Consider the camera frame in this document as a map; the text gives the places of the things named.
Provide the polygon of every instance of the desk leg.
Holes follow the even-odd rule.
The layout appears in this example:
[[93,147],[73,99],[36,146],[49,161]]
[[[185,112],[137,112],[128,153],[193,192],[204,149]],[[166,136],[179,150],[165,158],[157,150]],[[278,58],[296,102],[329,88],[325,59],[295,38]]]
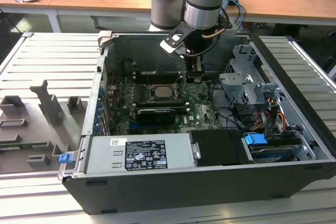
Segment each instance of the desk leg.
[[98,17],[97,16],[91,16],[91,18],[93,19],[93,24],[94,24],[95,28],[100,28]]
[[54,33],[61,33],[62,32],[62,23],[61,20],[59,18],[59,15],[57,14],[57,12],[55,10],[49,10],[47,12],[47,15],[49,17],[49,21],[51,24],[51,27],[53,28],[53,32]]

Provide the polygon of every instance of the floor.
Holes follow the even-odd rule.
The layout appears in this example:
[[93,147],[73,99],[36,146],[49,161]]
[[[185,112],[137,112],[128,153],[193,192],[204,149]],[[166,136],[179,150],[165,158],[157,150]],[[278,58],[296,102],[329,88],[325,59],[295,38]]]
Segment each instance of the floor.
[[[37,31],[51,33],[52,28],[48,17],[36,14],[10,14],[10,20],[16,24],[21,31]],[[4,14],[0,15],[0,61],[10,52],[20,34]],[[61,16],[61,23],[65,33],[98,33],[93,20],[89,16]],[[132,17],[99,17],[99,24],[102,29],[114,31],[145,31],[150,26],[149,18]],[[262,24],[257,28],[255,24],[248,26],[251,32],[259,35],[271,35],[274,24]],[[336,35],[329,38],[328,34],[336,32],[336,27],[329,26],[307,26],[301,27],[295,39],[301,47],[321,66],[325,66],[332,56],[336,58]]]

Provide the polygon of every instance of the slotted metal platform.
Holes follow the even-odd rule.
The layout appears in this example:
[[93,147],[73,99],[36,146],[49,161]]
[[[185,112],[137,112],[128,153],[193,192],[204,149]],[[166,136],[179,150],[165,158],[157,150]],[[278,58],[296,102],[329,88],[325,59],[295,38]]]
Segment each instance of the slotted metal platform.
[[[91,93],[98,49],[97,34],[25,33],[0,66],[0,101],[5,96],[19,96],[24,106],[15,115],[0,111],[0,122],[25,120],[25,126],[0,126],[0,174],[58,170],[59,150],[76,150],[85,117],[85,110],[70,113],[69,97],[80,97],[84,108]],[[29,87],[33,81],[47,80],[49,95],[56,95],[60,104],[61,122],[52,125],[39,107],[37,94]],[[19,141],[8,142],[14,136]],[[36,143],[51,143],[45,151],[23,148]],[[32,155],[46,155],[50,164],[32,167]]]
[[[285,37],[260,38],[336,136],[336,84],[296,42],[288,41]],[[269,81],[275,82],[267,67],[262,65],[261,68]]]
[[47,80],[59,102],[69,96],[87,101],[97,65],[97,34],[33,33],[23,37],[0,66],[0,99],[18,95],[24,103],[39,102],[31,81]]

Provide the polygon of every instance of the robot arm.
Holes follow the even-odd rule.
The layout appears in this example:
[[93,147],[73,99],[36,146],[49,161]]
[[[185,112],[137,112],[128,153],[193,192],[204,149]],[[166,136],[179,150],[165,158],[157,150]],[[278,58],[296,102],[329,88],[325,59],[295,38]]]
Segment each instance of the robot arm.
[[168,54],[176,53],[185,60],[189,78],[202,78],[203,54],[215,46],[221,33],[232,28],[228,17],[220,15],[222,3],[223,0],[186,0],[184,21],[160,43]]

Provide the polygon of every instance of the blue latch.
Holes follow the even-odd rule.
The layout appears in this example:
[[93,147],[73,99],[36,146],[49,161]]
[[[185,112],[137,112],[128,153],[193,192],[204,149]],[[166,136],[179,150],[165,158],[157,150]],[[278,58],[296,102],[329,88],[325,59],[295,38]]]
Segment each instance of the blue latch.
[[69,154],[69,153],[61,154],[59,156],[58,162],[60,164],[72,164],[72,159],[74,158],[73,156],[74,155],[72,153],[71,154]]
[[248,145],[250,144],[268,144],[263,134],[248,134],[245,136],[245,141]]

